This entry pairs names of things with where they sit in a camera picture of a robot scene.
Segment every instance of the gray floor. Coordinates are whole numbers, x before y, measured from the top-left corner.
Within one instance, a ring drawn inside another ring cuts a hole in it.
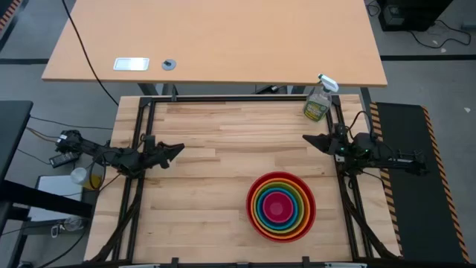
[[[455,0],[441,16],[450,26],[458,28],[464,19],[476,19],[476,1]],[[66,15],[60,1],[30,0],[21,19],[12,32],[0,58],[48,58],[65,24]],[[476,42],[469,47],[456,43],[445,45],[445,51],[423,48],[415,43],[409,33],[384,33],[377,17],[370,18],[381,55],[395,54],[476,54]],[[441,43],[452,36],[463,39],[464,35],[452,33],[435,26],[428,33],[419,33],[423,42]],[[434,131],[445,163],[450,188],[457,206],[460,225],[466,239],[470,258],[476,261],[476,202],[472,191],[476,181],[473,159],[476,145],[476,61],[467,62],[385,62],[388,79],[386,89],[370,89],[374,101],[422,104],[428,107],[434,123]],[[0,100],[31,100],[32,115],[72,124],[112,127],[116,106],[108,100],[96,83],[46,83],[41,81],[44,66],[0,66]],[[119,99],[124,95],[140,95],[135,84],[106,83],[106,88]],[[181,94],[248,94],[254,85],[178,85]],[[358,92],[358,89],[343,89]],[[64,127],[30,120],[29,125],[47,134],[57,135]],[[82,130],[82,134],[99,143],[110,138],[104,130]],[[30,133],[22,137],[19,148],[43,160],[55,155],[54,145],[37,139]],[[78,165],[86,166],[90,158],[82,157]],[[71,167],[58,169],[32,160],[17,153],[7,174],[7,179],[34,186],[38,175],[61,175]],[[20,223],[10,221],[5,231],[17,229]],[[78,238],[77,234],[52,239],[47,235],[30,236],[22,259],[35,266],[58,256]],[[6,267],[9,249],[16,234],[1,238],[0,268]],[[87,238],[54,266],[77,264],[83,259]]]

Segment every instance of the nesting bowls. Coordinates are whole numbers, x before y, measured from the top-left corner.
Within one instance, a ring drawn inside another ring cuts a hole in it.
[[[286,172],[271,172],[250,187],[246,212],[260,235],[287,243],[303,237],[311,229],[315,199],[302,179]]]

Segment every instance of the spray bottle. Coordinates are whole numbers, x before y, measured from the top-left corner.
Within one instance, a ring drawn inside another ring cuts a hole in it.
[[[303,108],[304,115],[316,122],[321,120],[329,110],[332,101],[331,92],[336,93],[339,90],[339,85],[334,80],[323,74],[319,74],[318,77],[323,86],[309,93]]]

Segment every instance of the wooden desk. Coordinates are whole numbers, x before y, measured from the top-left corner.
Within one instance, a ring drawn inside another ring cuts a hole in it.
[[[136,97],[120,101],[113,146],[128,146],[138,111]],[[358,95],[342,95],[349,124],[362,109]],[[135,244],[135,263],[348,261],[350,248],[331,156],[302,139],[327,132],[302,114],[301,101],[158,103],[152,134],[185,149],[166,170],[147,170]],[[360,117],[354,133],[366,131]],[[253,229],[245,212],[252,182],[270,171],[283,170],[302,178],[316,198],[317,217],[311,231],[293,243],[275,243]],[[376,170],[367,170],[378,174]],[[109,170],[106,182],[116,175]],[[370,227],[398,254],[382,183],[359,176]],[[124,181],[101,192],[85,259],[96,255],[118,222]],[[121,257],[125,258],[125,234]]]
[[[71,15],[102,81],[387,85],[359,0],[78,0]],[[118,57],[149,69],[113,71]],[[42,79],[95,80],[70,22]]]

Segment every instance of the orange striped edge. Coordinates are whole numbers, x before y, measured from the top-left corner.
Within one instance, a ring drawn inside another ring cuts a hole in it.
[[[373,132],[379,141],[384,141],[382,137],[382,125],[380,124],[379,107],[377,103],[370,103],[370,114],[372,116],[372,128]],[[382,178],[382,184],[384,187],[385,199],[387,200],[388,211],[390,212],[390,218],[392,219],[393,230],[395,231],[396,242],[399,245],[400,254],[403,255],[403,248],[400,242],[400,230],[396,220],[395,203],[393,201],[392,183],[390,182],[390,174],[387,168],[380,170],[380,177]]]
[[[463,239],[463,233],[461,232],[460,223],[458,222],[458,217],[456,215],[456,208],[454,207],[453,198],[451,197],[451,191],[449,190],[448,180],[446,180],[446,172],[443,167],[443,161],[441,160],[440,151],[438,150],[437,139],[434,136],[433,127],[430,121],[430,114],[426,107],[422,106],[423,113],[425,114],[426,126],[428,127],[428,134],[430,135],[431,145],[433,146],[434,158],[437,160],[438,169],[440,170],[441,183],[443,184],[443,190],[446,194],[446,201],[448,201],[449,211],[451,213],[451,218],[453,220],[454,230],[456,231],[456,236],[460,241],[461,255],[463,259],[470,263],[468,256],[468,251]]]
[[[5,14],[0,18],[0,31],[3,30],[6,26],[8,21],[13,17],[16,8],[20,5],[19,0],[13,1],[10,6],[5,11]]]

